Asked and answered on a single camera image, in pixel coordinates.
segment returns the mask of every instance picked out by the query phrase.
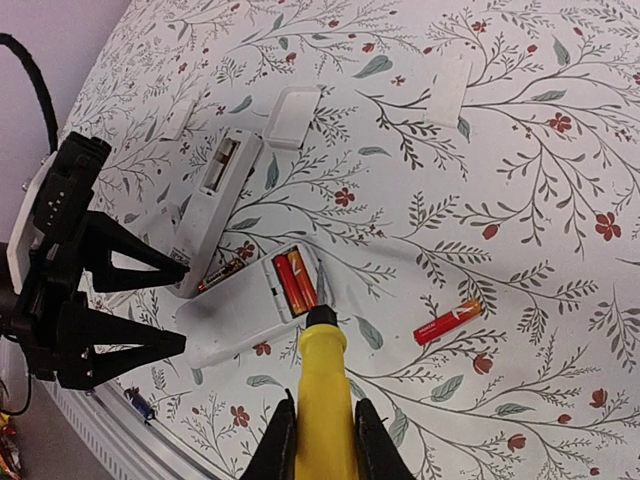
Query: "red flower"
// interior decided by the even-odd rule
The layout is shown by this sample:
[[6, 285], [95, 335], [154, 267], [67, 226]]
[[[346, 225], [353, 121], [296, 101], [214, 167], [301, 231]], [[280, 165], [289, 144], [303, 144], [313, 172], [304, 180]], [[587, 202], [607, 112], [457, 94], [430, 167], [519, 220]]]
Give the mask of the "red flower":
[[516, 450], [522, 450], [527, 444], [527, 437], [521, 433], [516, 433], [513, 437], [507, 440], [507, 448], [511, 450], [511, 453]]
[[249, 420], [251, 417], [247, 412], [244, 411], [244, 407], [231, 407], [231, 415], [233, 415], [233, 424], [236, 427], [243, 426], [247, 428], [249, 426]]
[[253, 257], [253, 251], [256, 249], [256, 246], [252, 243], [249, 243], [249, 240], [244, 241], [244, 245], [236, 248], [236, 253], [240, 258], [246, 260], [247, 258]]
[[396, 75], [396, 78], [394, 78], [393, 80], [391, 80], [391, 83], [392, 83], [393, 85], [396, 85], [396, 86], [398, 86], [398, 87], [401, 87], [401, 86], [402, 86], [402, 84], [403, 84], [404, 82], [406, 82], [406, 81], [407, 81], [407, 79], [406, 79], [406, 78], [404, 78], [402, 75]]
[[471, 25], [471, 28], [473, 29], [474, 32], [478, 32], [478, 33], [484, 33], [487, 31], [487, 22], [476, 22], [473, 25]]
[[565, 130], [571, 130], [571, 118], [558, 112], [556, 113], [556, 118], [549, 120], [549, 126], [560, 133], [564, 133]]
[[591, 405], [593, 408], [602, 408], [604, 407], [604, 404], [607, 403], [608, 397], [609, 394], [605, 389], [601, 388], [600, 390], [596, 390], [591, 394], [593, 402], [589, 403], [589, 405]]
[[353, 193], [349, 193], [349, 189], [344, 187], [342, 190], [337, 191], [335, 193], [336, 203], [338, 205], [342, 205], [343, 207], [349, 206], [349, 202], [353, 202], [356, 197]]
[[489, 373], [491, 367], [493, 367], [493, 361], [487, 358], [486, 353], [481, 353], [473, 360], [473, 369], [478, 375]]
[[609, 241], [615, 235], [617, 238], [620, 238], [622, 235], [622, 230], [619, 225], [615, 224], [616, 217], [612, 212], [607, 213], [606, 215], [599, 213], [596, 215], [596, 232], [602, 235], [605, 241]]
[[267, 354], [267, 356], [271, 355], [271, 345], [267, 342], [262, 342], [253, 347], [253, 349], [256, 351], [256, 355], [258, 356], [261, 356], [263, 353]]
[[498, 233], [498, 225], [491, 224], [491, 225], [487, 225], [487, 228], [484, 229], [484, 231], [482, 232], [482, 236], [484, 237], [485, 240], [491, 240], [493, 237], [496, 236], [496, 233]]

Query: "table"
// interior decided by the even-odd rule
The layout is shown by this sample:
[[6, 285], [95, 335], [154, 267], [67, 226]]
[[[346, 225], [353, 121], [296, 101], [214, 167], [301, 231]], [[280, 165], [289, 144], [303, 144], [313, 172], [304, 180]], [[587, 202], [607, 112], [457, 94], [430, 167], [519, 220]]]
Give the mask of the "table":
[[[256, 163], [218, 260], [315, 248], [353, 396], [417, 478], [637, 480], [638, 35], [630, 0], [134, 0], [65, 133], [114, 146], [94, 205], [144, 238], [223, 127], [259, 130], [283, 86], [323, 85], [304, 148]], [[440, 59], [458, 55], [473, 69], [457, 129], [424, 122]], [[183, 99], [197, 103], [182, 138], [160, 142]], [[469, 297], [483, 319], [414, 343]], [[115, 313], [172, 329], [180, 305], [152, 289]], [[239, 478], [295, 391], [299, 334], [119, 383]]]

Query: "floral pattern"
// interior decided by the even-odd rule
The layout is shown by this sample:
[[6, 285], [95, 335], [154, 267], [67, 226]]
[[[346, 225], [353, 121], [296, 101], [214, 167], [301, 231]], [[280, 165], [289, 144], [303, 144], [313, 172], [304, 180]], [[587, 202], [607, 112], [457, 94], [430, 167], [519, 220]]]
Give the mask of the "floral pattern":
[[[639, 480], [638, 38], [630, 0], [133, 0], [64, 133], [111, 143], [94, 206], [149, 241], [144, 220], [184, 211], [224, 127], [260, 131], [284, 85], [323, 85], [303, 148], [256, 162], [215, 261], [315, 250], [354, 401], [388, 418], [416, 478]], [[448, 129], [424, 111], [459, 55], [473, 68]], [[189, 99], [182, 137], [160, 141]], [[414, 343], [471, 297], [482, 318]], [[173, 329], [181, 304], [151, 289], [114, 313]], [[237, 479], [296, 390], [300, 333], [118, 382]]]

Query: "black wire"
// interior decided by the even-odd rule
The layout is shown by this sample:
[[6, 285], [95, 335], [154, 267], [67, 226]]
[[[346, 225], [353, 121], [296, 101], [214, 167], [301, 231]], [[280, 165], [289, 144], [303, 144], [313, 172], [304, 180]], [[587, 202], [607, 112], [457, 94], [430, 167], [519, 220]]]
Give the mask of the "black wire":
[[27, 72], [33, 88], [36, 91], [38, 102], [44, 115], [44, 122], [47, 125], [50, 153], [55, 152], [58, 150], [58, 122], [56, 121], [56, 113], [53, 109], [53, 103], [51, 102], [51, 95], [49, 95], [47, 85], [44, 83], [40, 68], [24, 45], [8, 33], [0, 33], [0, 45], [4, 45], [11, 50], [11, 52], [18, 57], [22, 63], [22, 67]]
[[29, 406], [31, 405], [31, 390], [33, 388], [32, 382], [33, 380], [31, 379], [31, 372], [29, 372], [28, 374], [29, 380], [27, 381], [27, 401], [24, 403], [24, 407], [22, 407], [19, 411], [17, 412], [9, 412], [7, 410], [3, 410], [2, 408], [0, 408], [0, 413], [3, 415], [9, 415], [10, 417], [19, 417], [20, 415], [23, 415], [27, 410], [29, 410]]

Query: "yellow tool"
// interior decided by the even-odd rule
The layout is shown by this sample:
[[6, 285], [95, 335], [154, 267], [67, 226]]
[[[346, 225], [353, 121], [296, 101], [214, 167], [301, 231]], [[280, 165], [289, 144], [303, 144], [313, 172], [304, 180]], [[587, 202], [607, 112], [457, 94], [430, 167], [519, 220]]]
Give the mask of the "yellow tool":
[[309, 313], [300, 337], [296, 480], [356, 480], [351, 390], [344, 370], [347, 338], [328, 306]]

